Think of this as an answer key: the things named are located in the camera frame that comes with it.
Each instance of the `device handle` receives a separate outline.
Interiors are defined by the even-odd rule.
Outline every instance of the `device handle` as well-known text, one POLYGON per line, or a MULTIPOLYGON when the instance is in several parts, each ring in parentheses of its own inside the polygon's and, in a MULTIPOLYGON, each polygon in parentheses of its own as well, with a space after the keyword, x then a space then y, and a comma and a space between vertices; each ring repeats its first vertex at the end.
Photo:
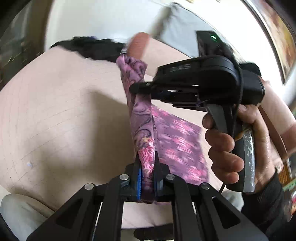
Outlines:
MULTIPOLYGON (((217 104, 207 104, 207 111, 212 115, 215 128, 220 132, 230 134, 232 129, 232 107, 220 106, 217 104)), ((255 190, 255 149, 253 130, 240 120, 235 123, 234 136, 243 132, 242 137, 235 142, 233 154, 239 156, 244 161, 244 168, 239 174, 239 180, 234 184, 227 184, 229 190, 236 192, 253 192, 255 190)))

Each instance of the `colorful fabric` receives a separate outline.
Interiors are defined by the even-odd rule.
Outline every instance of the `colorful fabric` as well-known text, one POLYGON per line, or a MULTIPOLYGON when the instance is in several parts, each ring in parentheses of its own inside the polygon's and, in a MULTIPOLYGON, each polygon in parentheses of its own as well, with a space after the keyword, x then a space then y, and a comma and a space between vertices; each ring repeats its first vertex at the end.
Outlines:
POLYGON ((133 95, 129 87, 143 82, 147 65, 121 55, 116 61, 129 108, 135 151, 142 164, 141 198, 153 200, 152 171, 155 151, 170 172, 198 185, 208 181, 206 162, 199 144, 201 128, 151 104, 150 95, 133 95))

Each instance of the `purple fabric with swirl pattern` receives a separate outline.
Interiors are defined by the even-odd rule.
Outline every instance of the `purple fabric with swirl pattern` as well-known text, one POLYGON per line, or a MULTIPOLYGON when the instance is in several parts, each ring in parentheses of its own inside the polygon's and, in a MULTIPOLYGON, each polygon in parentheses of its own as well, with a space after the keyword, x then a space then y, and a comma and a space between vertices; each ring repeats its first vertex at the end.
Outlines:
POLYGON ((135 150, 142 164, 143 200, 153 200, 152 171, 155 151, 170 172, 186 182, 208 181, 208 170, 199 144, 201 128, 151 104, 150 95, 133 95, 129 87, 143 82, 147 65, 133 57, 121 55, 116 61, 129 108, 135 150))

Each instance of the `white wall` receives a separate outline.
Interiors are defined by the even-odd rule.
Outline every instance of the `white wall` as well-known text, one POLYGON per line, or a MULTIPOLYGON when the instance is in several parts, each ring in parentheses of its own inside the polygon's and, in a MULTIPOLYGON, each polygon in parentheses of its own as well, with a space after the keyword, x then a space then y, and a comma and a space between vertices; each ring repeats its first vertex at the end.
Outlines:
MULTIPOLYGON (((73 36, 128 39, 153 32, 169 0, 55 0, 45 49, 73 36)), ((261 27, 240 0, 174 0, 216 28, 246 61, 255 62, 279 96, 283 87, 272 48, 261 27)))

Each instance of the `fingernail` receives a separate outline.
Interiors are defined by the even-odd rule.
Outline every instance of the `fingernail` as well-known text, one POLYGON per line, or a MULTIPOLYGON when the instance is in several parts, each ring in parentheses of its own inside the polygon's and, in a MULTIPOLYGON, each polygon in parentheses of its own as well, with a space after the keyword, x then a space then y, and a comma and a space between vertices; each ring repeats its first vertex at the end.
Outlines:
POLYGON ((239 112, 245 112, 246 110, 247 110, 247 108, 244 105, 242 105, 242 104, 239 105, 239 108, 238 108, 239 112))

